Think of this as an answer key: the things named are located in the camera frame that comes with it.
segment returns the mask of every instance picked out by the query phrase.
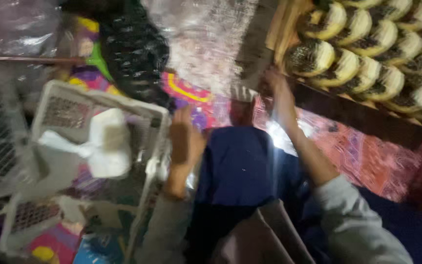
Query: cloth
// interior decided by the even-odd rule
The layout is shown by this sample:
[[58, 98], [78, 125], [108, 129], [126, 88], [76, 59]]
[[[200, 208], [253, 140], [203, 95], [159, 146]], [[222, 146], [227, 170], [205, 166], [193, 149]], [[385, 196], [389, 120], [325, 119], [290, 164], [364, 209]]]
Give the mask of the cloth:
[[280, 200], [240, 222], [217, 247], [211, 262], [315, 264]]
[[[240, 221], [279, 198], [316, 262], [331, 263], [333, 256], [321, 228], [322, 211], [307, 179], [299, 159], [274, 148], [266, 132], [254, 127], [214, 130], [203, 155], [186, 236], [189, 262], [202, 263]], [[422, 213], [364, 188], [360, 191], [380, 214], [383, 227], [404, 244], [415, 263], [422, 263]]]
[[[323, 221], [325, 231], [331, 250], [341, 258], [352, 261], [352, 258], [357, 256], [360, 259], [356, 262], [360, 263], [384, 262], [393, 258], [394, 261], [391, 263], [411, 263], [401, 243], [382, 229], [380, 217], [369, 209], [357, 189], [353, 188], [344, 177], [332, 180], [317, 189], [316, 196], [310, 196], [305, 191], [308, 191], [308, 184], [303, 178], [303, 170], [298, 167], [297, 158], [284, 156], [278, 150], [273, 151], [271, 146], [266, 133], [255, 128], [226, 128], [213, 132], [205, 151], [192, 222], [187, 233], [189, 247], [185, 255], [188, 263], [205, 263], [219, 239], [228, 241], [225, 237], [231, 230], [238, 230], [239, 222], [239, 225], [245, 223], [242, 220], [249, 219], [258, 205], [268, 204], [268, 201], [278, 196], [283, 201], [286, 200], [284, 206], [288, 219], [290, 217], [308, 252], [317, 263], [324, 263], [323, 261], [326, 263], [332, 258], [327, 254], [326, 237], [320, 229], [320, 207], [314, 197], [318, 197], [323, 209], [329, 212], [325, 214], [329, 216], [328, 220]], [[255, 156], [245, 157], [246, 153], [253, 153]], [[254, 163], [263, 160], [265, 155], [266, 159], [274, 163], [260, 164], [263, 167], [253, 166]], [[221, 166], [216, 167], [215, 162], [219, 162]], [[226, 171], [222, 166], [235, 166], [235, 168]], [[245, 175], [237, 168], [242, 172], [251, 169], [252, 173]], [[275, 175], [282, 173], [285, 176], [267, 177], [267, 182], [264, 182], [260, 180], [265, 177], [255, 177], [253, 174], [262, 171], [271, 171]], [[243, 181], [242, 185], [238, 184], [239, 180]], [[259, 194], [251, 195], [251, 192], [255, 191]], [[190, 213], [191, 207], [190, 202], [172, 202], [162, 196], [159, 197], [143, 247], [137, 251], [138, 263], [185, 261], [181, 254], [185, 247], [182, 237], [188, 225], [186, 216]], [[418, 232], [421, 232], [422, 221], [417, 224], [409, 228], [416, 227]], [[356, 231], [363, 228], [371, 231]], [[422, 241], [417, 241], [414, 246], [422, 250]]]

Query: tray of buns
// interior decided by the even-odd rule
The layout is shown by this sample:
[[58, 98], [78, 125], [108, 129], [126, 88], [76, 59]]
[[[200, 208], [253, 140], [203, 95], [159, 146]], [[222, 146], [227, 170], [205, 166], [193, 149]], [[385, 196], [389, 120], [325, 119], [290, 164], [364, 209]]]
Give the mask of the tray of buns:
[[422, 0], [281, 0], [266, 44], [299, 82], [422, 125]]

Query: metal rod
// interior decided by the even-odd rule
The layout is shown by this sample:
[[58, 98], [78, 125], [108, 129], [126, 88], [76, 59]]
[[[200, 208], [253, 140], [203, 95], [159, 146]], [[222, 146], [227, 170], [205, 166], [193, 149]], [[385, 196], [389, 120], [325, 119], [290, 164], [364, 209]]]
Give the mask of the metal rod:
[[85, 64], [83, 57], [23, 57], [0, 56], [0, 62], [21, 62], [35, 64]]

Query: hand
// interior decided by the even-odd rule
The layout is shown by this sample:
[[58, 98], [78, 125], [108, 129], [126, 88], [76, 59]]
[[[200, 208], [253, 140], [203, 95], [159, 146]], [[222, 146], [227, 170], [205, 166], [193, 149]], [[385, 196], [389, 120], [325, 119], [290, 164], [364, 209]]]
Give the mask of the hand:
[[175, 112], [169, 129], [172, 162], [163, 192], [172, 199], [186, 197], [186, 180], [206, 146], [205, 137], [191, 123], [190, 106]]
[[172, 141], [172, 164], [190, 165], [198, 162], [206, 146], [206, 139], [191, 123], [191, 107], [175, 111], [169, 136]]
[[299, 129], [297, 112], [294, 96], [286, 81], [286, 77], [277, 69], [271, 67], [265, 71], [264, 80], [273, 91], [273, 111], [275, 111], [278, 123], [287, 133], [296, 133]]

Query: white plastic bag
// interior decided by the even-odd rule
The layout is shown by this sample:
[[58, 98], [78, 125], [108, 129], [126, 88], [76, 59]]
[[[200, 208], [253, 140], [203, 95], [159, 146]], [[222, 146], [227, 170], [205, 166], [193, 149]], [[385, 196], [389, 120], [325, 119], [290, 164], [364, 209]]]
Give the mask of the white plastic bag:
[[87, 159], [93, 177], [126, 176], [131, 168], [130, 135], [125, 116], [118, 108], [104, 111], [91, 120], [89, 141], [76, 145], [58, 133], [47, 130], [38, 143], [58, 150], [77, 153]]

